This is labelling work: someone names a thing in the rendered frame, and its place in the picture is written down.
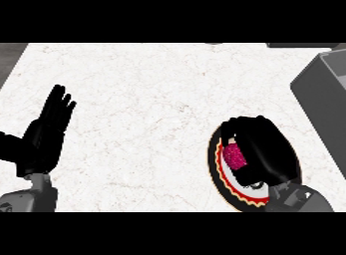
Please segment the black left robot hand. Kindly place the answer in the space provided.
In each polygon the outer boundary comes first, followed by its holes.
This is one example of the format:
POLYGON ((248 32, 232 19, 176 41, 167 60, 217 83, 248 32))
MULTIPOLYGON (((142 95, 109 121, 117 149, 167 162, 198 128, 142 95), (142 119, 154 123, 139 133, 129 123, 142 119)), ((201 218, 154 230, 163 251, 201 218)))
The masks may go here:
POLYGON ((0 131, 0 160, 15 163, 18 177, 46 174, 56 167, 75 104, 65 87, 56 85, 24 135, 16 137, 0 131))

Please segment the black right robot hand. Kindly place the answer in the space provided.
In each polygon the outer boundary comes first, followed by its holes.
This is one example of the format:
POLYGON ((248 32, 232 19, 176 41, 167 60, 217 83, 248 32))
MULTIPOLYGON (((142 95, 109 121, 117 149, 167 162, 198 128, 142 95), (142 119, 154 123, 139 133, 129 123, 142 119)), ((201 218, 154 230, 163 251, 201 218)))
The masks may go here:
POLYGON ((263 182, 276 185, 299 177, 294 149, 275 124, 263 116, 231 118, 235 143, 247 165, 231 170, 241 186, 263 182))

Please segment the black red patterned plate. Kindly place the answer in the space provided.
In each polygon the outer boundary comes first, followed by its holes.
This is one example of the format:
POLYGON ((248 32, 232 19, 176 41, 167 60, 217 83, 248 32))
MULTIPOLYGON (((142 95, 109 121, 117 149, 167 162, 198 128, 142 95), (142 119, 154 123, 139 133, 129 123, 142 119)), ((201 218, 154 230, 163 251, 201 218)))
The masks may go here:
POLYGON ((268 185, 256 182, 248 186, 241 186, 223 160, 223 148, 235 143, 234 137, 232 121, 225 121, 211 134, 207 146, 206 156, 211 182, 222 198, 237 211, 263 212, 269 201, 268 185))

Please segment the pink cupcake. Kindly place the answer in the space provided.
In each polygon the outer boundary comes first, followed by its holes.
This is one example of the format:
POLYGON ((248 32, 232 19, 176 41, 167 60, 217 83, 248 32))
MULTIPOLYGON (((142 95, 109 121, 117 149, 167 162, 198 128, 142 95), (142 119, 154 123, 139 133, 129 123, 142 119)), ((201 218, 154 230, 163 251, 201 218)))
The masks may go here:
POLYGON ((229 140, 228 145, 223 148, 222 157, 228 167, 232 170, 240 170, 247 165, 240 147, 234 139, 229 140))

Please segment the grey box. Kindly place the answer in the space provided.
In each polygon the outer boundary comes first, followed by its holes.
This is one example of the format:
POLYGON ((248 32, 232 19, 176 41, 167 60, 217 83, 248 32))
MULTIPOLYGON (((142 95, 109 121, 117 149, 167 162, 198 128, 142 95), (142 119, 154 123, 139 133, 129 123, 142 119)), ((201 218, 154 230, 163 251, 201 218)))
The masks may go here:
POLYGON ((315 56, 290 90, 346 179, 346 49, 315 56))

